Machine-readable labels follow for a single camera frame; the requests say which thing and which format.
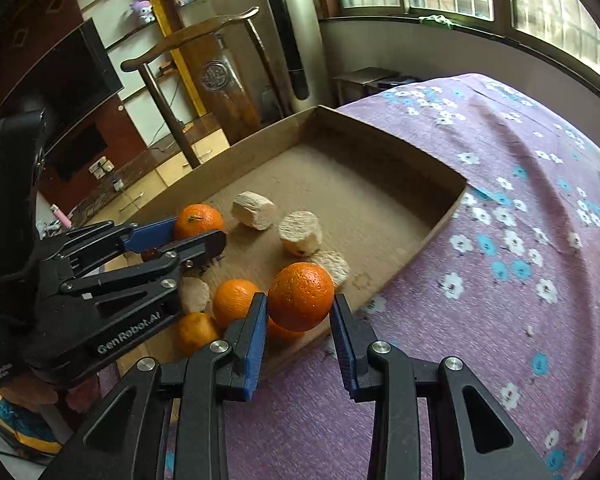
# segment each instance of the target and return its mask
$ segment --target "wooden panel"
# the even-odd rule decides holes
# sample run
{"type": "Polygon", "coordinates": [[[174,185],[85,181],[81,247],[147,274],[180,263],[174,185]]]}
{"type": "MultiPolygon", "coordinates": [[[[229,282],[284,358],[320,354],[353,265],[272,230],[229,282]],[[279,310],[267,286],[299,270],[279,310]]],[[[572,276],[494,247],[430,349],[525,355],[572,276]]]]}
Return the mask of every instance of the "wooden panel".
{"type": "MultiPolygon", "coordinates": [[[[222,130],[217,130],[204,139],[192,144],[191,147],[200,161],[206,162],[218,153],[224,152],[229,147],[229,142],[227,142],[222,130]]],[[[192,169],[182,152],[180,152],[172,156],[164,164],[158,166],[155,171],[158,172],[167,186],[171,186],[187,173],[190,173],[192,169]]]]}
{"type": "Polygon", "coordinates": [[[167,189],[167,185],[156,171],[152,171],[147,176],[142,177],[125,191],[130,204],[120,212],[120,218],[123,221],[129,218],[165,189],[167,189]]]}
{"type": "Polygon", "coordinates": [[[49,154],[47,165],[40,177],[40,193],[49,203],[55,203],[63,211],[69,212],[98,185],[96,178],[89,173],[91,164],[104,155],[118,170],[145,149],[146,145],[122,106],[122,101],[118,96],[113,96],[78,124],[49,154]],[[58,176],[53,167],[53,161],[56,157],[62,157],[64,146],[67,146],[72,139],[75,139],[75,136],[93,123],[96,124],[107,147],[85,164],[70,181],[66,182],[58,176]]]}
{"type": "Polygon", "coordinates": [[[105,220],[113,220],[115,225],[122,224],[128,218],[128,207],[131,204],[131,200],[126,194],[121,194],[100,211],[98,211],[93,218],[91,218],[88,224],[97,224],[98,222],[104,222],[105,220]]]}

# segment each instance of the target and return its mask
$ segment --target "cardboard box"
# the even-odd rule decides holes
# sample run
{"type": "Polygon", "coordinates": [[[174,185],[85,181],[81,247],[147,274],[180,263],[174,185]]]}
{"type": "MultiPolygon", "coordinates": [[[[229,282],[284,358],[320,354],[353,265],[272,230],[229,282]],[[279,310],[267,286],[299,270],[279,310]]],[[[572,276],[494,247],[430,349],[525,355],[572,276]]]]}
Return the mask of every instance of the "cardboard box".
{"type": "MultiPolygon", "coordinates": [[[[143,224],[176,216],[191,203],[217,208],[228,238],[224,258],[202,276],[213,297],[219,283],[231,278],[251,280],[266,291],[283,267],[302,260],[283,250],[275,225],[259,232],[238,224],[230,213],[238,193],[268,197],[281,217],[311,211],[322,225],[322,248],[341,252],[350,265],[350,277],[340,291],[357,310],[440,232],[465,185],[459,173],[407,142],[319,106],[220,153],[130,220],[143,224]]],[[[263,372],[283,365],[327,330],[328,319],[291,346],[268,346],[263,372]]],[[[143,355],[161,362],[181,358],[173,327],[121,359],[121,368],[143,355]]]]}

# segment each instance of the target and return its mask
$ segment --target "pink object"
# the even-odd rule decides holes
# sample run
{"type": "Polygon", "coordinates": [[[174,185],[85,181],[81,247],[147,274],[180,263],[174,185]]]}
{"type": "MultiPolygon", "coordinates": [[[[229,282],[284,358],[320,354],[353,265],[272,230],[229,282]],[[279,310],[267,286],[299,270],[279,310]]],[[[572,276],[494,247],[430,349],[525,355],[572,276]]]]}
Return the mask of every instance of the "pink object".
{"type": "Polygon", "coordinates": [[[67,229],[71,229],[71,220],[69,220],[67,216],[62,211],[60,211],[60,208],[56,204],[53,204],[51,206],[51,212],[64,227],[66,227],[67,229]]]}

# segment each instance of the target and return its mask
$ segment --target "white wall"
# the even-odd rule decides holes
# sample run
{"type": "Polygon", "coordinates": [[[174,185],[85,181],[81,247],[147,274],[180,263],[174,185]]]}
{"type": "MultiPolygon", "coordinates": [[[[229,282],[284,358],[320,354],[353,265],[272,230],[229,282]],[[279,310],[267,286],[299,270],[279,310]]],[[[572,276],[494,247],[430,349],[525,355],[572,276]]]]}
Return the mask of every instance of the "white wall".
{"type": "Polygon", "coordinates": [[[541,102],[600,147],[600,98],[561,70],[521,50],[416,23],[325,21],[321,29],[332,76],[367,66],[422,79],[482,73],[541,102]]]}
{"type": "MultiPolygon", "coordinates": [[[[85,20],[93,18],[102,43],[107,46],[138,26],[138,22],[129,9],[129,4],[134,1],[136,0],[78,0],[78,5],[82,9],[85,20]]],[[[214,15],[208,0],[198,0],[194,4],[183,7],[180,12],[186,25],[214,15]]],[[[109,52],[113,67],[124,85],[118,95],[124,101],[126,111],[147,145],[166,136],[169,130],[147,91],[140,92],[131,99],[126,99],[138,89],[143,88],[144,83],[138,72],[122,72],[120,63],[125,59],[144,54],[161,39],[160,27],[155,24],[138,32],[109,52]]],[[[157,72],[160,63],[167,59],[167,56],[161,56],[150,64],[154,73],[157,72]]],[[[178,80],[179,76],[173,74],[161,80],[159,84],[167,100],[170,102],[173,98],[171,108],[176,117],[187,123],[194,117],[194,112],[189,97],[182,83],[178,85],[178,80]]]]}

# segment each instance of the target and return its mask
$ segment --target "purple tablecloth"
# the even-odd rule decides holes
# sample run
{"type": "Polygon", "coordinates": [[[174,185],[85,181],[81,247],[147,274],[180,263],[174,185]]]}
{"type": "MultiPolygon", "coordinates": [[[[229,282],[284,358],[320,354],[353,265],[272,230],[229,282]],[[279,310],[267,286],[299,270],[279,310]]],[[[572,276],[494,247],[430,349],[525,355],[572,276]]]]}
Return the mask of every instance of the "purple tablecloth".
{"type": "MultiPolygon", "coordinates": [[[[475,74],[342,111],[472,186],[450,225],[366,309],[376,333],[417,358],[460,356],[556,478],[577,478],[600,448],[600,150],[538,102],[475,74]]],[[[366,478],[373,405],[349,400],[329,340],[261,384],[253,402],[230,403],[226,419],[232,480],[366,478]]]]}

